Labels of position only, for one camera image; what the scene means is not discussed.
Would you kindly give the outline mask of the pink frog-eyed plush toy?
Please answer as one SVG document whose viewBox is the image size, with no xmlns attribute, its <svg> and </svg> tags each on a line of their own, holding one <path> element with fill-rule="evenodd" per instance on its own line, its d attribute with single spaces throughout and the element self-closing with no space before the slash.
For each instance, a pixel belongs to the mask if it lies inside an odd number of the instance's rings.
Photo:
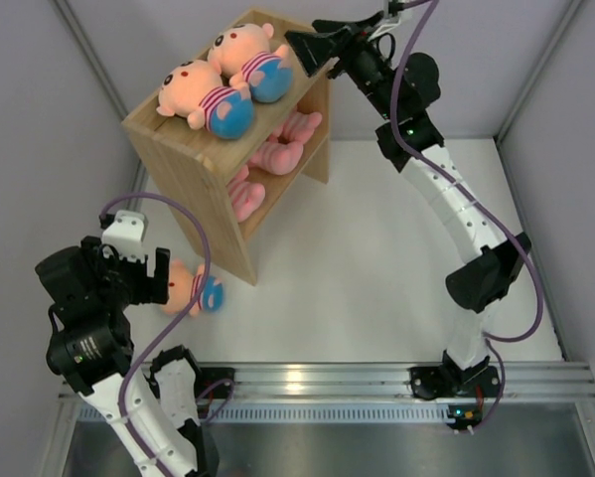
<svg viewBox="0 0 595 477">
<path fill-rule="evenodd" d="M 246 165 L 277 176 L 287 175 L 297 167 L 303 150 L 304 145 L 299 141 L 265 141 L 251 155 Z"/>
</svg>

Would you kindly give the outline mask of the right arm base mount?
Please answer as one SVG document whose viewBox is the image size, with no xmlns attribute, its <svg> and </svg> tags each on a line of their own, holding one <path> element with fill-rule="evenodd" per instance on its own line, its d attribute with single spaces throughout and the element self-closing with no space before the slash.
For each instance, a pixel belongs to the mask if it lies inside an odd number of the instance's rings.
<svg viewBox="0 0 595 477">
<path fill-rule="evenodd" d="M 482 368 L 461 370 L 446 365 L 414 367 L 410 369 L 412 394 L 423 400 L 439 398 L 496 398 L 500 392 L 498 369 Z"/>
</svg>

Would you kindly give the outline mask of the boy plush black hair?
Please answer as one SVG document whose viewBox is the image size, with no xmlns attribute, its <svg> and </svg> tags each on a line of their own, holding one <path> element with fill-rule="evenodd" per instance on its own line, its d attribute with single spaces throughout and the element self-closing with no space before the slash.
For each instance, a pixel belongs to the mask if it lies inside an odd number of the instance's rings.
<svg viewBox="0 0 595 477">
<path fill-rule="evenodd" d="M 237 24 L 215 38 L 207 60 L 230 86 L 246 84 L 257 102 L 276 102 L 290 89 L 293 70 L 289 47 L 273 48 L 273 36 L 270 23 Z"/>
</svg>

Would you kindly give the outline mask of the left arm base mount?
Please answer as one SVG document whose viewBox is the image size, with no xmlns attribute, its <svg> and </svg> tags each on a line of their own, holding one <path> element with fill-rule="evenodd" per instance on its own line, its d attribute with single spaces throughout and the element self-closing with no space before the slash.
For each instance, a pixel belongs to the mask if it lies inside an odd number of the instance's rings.
<svg viewBox="0 0 595 477">
<path fill-rule="evenodd" d="M 235 381 L 235 368 L 228 366 L 201 366 L 196 377 L 194 393 L 199 400 L 226 399 Z"/>
</svg>

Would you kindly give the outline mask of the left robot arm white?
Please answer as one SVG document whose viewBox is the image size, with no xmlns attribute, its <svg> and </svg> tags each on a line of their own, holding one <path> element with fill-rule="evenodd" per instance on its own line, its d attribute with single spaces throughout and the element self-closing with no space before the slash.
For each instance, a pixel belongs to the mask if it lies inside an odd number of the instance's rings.
<svg viewBox="0 0 595 477">
<path fill-rule="evenodd" d="M 35 272 L 52 303 L 46 362 L 121 441 L 143 476 L 214 476 L 219 454 L 198 414 L 202 368 L 182 345 L 160 352 L 143 373 L 125 311 L 166 305 L 174 281 L 170 252 L 155 270 L 133 247 L 86 237 L 43 259 Z"/>
</svg>

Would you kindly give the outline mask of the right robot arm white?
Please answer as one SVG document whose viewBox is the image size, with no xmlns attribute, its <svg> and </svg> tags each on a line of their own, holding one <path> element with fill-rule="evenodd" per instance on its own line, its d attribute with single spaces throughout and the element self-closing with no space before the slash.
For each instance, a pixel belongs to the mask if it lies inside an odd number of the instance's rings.
<svg viewBox="0 0 595 477">
<path fill-rule="evenodd" d="M 289 30 L 284 37 L 305 74 L 327 63 L 329 79 L 346 74 L 385 123 L 375 132 L 381 154 L 415 187 L 456 246 L 462 266 L 445 279 L 447 292 L 460 311 L 438 366 L 411 369 L 411 388 L 424 400 L 498 394 L 498 373 L 491 367 L 484 334 L 501 300 L 517 279 L 529 250 L 526 234 L 510 242 L 467 199 L 464 180 L 431 122 L 428 106 L 440 96 L 439 70 L 424 53 L 412 54 L 401 69 L 397 115 L 390 114 L 396 70 L 370 35 L 379 15 L 357 23 L 316 20 L 313 31 Z"/>
</svg>

